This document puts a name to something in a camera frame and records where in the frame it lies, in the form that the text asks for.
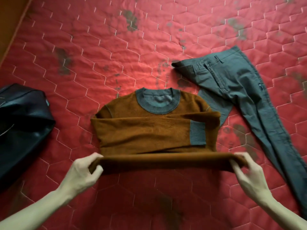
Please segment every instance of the person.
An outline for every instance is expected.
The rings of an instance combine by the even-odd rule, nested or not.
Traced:
[[[242,155],[248,162],[248,173],[244,174],[235,161],[230,161],[238,182],[247,196],[262,207],[283,229],[307,229],[306,220],[274,199],[268,188],[262,167],[254,162],[246,152],[235,154]],[[88,167],[98,157],[102,157],[102,155],[93,153],[75,160],[55,191],[1,221],[0,229],[34,230],[38,228],[57,209],[95,184],[102,174],[103,168],[98,165],[94,173],[90,174]]]

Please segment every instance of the forearm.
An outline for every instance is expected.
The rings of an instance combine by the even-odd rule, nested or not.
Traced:
[[[273,197],[261,202],[260,206],[275,220],[284,230],[307,229],[307,221],[284,207]]]
[[[68,200],[58,190],[0,222],[0,229],[34,230]]]

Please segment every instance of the sweater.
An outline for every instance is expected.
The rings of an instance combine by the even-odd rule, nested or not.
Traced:
[[[153,168],[203,167],[232,171],[216,152],[220,113],[199,96],[169,88],[141,88],[112,100],[91,119],[104,158],[104,174]]]

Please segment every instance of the pants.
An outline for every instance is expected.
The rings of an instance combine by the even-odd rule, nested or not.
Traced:
[[[172,63],[200,86],[199,96],[221,113],[221,125],[233,105],[247,120],[271,163],[292,189],[307,220],[307,166],[292,145],[256,68],[237,47]]]

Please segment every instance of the sweater collar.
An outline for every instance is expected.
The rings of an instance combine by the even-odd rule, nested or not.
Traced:
[[[174,89],[174,88],[168,88],[168,89],[146,89],[141,88],[135,91],[136,93],[136,99],[139,103],[139,105],[147,110],[150,113],[153,114],[167,114],[174,109],[177,108],[179,102],[180,102],[180,90]],[[145,95],[148,96],[171,96],[172,100],[163,107],[156,107],[145,99]]]

